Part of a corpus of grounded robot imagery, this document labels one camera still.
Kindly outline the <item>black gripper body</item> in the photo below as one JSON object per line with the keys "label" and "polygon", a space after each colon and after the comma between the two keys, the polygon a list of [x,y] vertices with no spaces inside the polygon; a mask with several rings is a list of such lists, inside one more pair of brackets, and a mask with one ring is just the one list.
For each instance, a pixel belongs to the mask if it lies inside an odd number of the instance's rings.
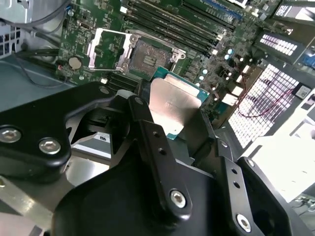
{"label": "black gripper body", "polygon": [[142,144],[63,198],[54,235],[217,236],[217,194],[214,178],[176,162],[167,142]]}

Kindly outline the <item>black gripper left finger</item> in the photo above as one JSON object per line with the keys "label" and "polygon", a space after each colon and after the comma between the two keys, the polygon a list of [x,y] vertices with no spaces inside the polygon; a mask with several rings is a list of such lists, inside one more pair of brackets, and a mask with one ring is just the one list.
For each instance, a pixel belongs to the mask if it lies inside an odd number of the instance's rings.
{"label": "black gripper left finger", "polygon": [[89,136],[81,121],[93,110],[109,117],[119,137],[138,143],[163,214],[188,218],[192,202],[176,173],[176,160],[163,128],[153,122],[138,96],[115,95],[91,82],[6,110],[0,114],[0,173],[6,177],[53,181],[64,171],[71,147]]}

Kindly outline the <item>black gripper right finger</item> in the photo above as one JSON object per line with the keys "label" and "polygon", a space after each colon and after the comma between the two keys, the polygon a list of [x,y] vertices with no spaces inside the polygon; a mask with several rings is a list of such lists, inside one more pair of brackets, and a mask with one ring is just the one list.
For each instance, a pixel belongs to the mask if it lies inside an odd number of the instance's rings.
{"label": "black gripper right finger", "polygon": [[228,236],[306,236],[308,227],[247,157],[234,159],[207,115],[198,109],[189,120],[193,166],[211,174],[220,199],[220,233]]}

